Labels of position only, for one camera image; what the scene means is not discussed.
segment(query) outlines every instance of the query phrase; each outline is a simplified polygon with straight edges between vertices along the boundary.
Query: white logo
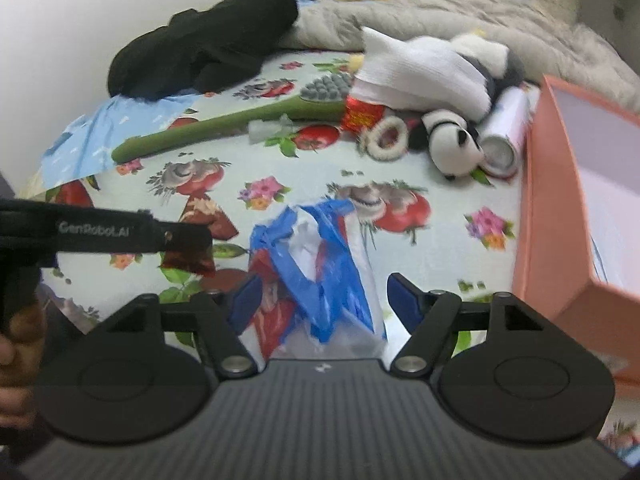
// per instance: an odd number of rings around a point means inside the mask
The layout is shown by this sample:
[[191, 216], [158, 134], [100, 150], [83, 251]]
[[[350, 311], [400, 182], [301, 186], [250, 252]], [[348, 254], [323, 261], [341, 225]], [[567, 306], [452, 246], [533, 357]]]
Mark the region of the white logo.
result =
[[93, 235], [93, 236], [111, 236], [114, 238], [129, 236], [129, 228], [121, 227], [117, 229], [115, 226], [105, 227], [102, 225], [79, 224], [73, 225], [69, 222], [60, 222], [58, 232], [63, 235]]
[[329, 363], [322, 363], [316, 367], [316, 372], [320, 372], [321, 374], [324, 374], [328, 370], [331, 370], [331, 365]]

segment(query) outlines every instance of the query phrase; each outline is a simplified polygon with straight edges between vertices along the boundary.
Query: black circular disc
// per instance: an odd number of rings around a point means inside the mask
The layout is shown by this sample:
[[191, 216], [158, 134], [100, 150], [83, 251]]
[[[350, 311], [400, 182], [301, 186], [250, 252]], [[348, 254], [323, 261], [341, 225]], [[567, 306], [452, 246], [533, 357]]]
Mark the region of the black circular disc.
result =
[[139, 333], [105, 333], [49, 367], [34, 389], [52, 430], [91, 444], [122, 445], [167, 434], [210, 395], [190, 355]]
[[614, 395], [606, 368], [584, 349], [520, 338], [522, 344], [488, 341], [445, 365], [438, 389], [456, 418], [520, 444], [565, 442], [602, 425]]

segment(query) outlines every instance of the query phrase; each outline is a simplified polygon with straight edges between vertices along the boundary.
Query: panda plush toy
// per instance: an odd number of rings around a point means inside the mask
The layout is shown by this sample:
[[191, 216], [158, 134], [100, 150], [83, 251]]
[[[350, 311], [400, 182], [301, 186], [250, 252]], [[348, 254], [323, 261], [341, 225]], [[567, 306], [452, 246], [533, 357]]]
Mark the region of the panda plush toy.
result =
[[409, 137], [409, 149], [423, 146], [447, 180], [469, 174], [484, 159], [478, 144], [478, 131], [450, 110], [430, 112], [414, 127]]

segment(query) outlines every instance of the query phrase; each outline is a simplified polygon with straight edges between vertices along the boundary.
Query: gray blanket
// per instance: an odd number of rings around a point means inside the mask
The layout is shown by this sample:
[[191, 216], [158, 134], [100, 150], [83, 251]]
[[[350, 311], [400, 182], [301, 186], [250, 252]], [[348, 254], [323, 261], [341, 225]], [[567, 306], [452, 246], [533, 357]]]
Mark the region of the gray blanket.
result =
[[399, 40], [450, 40], [479, 28], [522, 58], [528, 79], [557, 76], [640, 113], [640, 78], [610, 44], [585, 25], [556, 20], [535, 0], [322, 0], [300, 9], [280, 46], [362, 51], [362, 27]]

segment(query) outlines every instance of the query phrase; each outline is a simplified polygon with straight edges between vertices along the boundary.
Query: pink cardboard box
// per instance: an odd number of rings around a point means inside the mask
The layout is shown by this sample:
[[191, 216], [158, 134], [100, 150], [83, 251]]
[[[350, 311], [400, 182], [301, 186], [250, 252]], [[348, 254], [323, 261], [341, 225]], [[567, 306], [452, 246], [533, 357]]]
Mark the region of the pink cardboard box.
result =
[[640, 398], [640, 118], [545, 77], [524, 171], [514, 294]]

